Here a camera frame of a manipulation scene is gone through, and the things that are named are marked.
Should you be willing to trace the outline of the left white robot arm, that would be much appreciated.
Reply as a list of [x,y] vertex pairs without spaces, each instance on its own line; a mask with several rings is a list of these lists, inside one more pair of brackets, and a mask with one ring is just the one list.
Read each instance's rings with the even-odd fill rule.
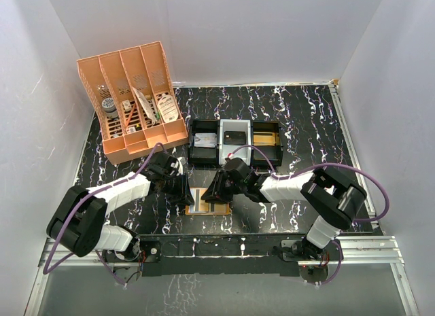
[[60,244],[77,257],[95,249],[112,250],[132,261],[141,250],[137,235],[124,226],[107,225],[106,218],[117,208],[157,192],[174,205],[193,204],[185,165],[184,158],[157,152],[137,173],[132,171],[93,188],[72,186],[49,221],[46,234],[55,240],[62,233]]

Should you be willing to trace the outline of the orange leather card holder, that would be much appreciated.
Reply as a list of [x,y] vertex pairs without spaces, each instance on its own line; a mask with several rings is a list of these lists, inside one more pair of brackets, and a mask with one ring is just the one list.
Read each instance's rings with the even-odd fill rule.
[[205,188],[192,188],[193,205],[187,205],[185,208],[186,215],[229,215],[230,205],[221,203],[207,203],[201,198],[205,193]]

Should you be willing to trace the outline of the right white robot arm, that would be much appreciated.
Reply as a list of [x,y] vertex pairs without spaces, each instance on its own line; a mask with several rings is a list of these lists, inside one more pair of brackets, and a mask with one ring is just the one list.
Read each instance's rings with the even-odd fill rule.
[[242,194],[255,203],[303,200],[318,213],[308,232],[288,247],[274,247],[280,258],[318,260],[328,244],[348,230],[364,205],[365,189],[335,166],[316,166],[300,175],[256,173],[240,158],[233,158],[217,170],[201,199],[227,204]]

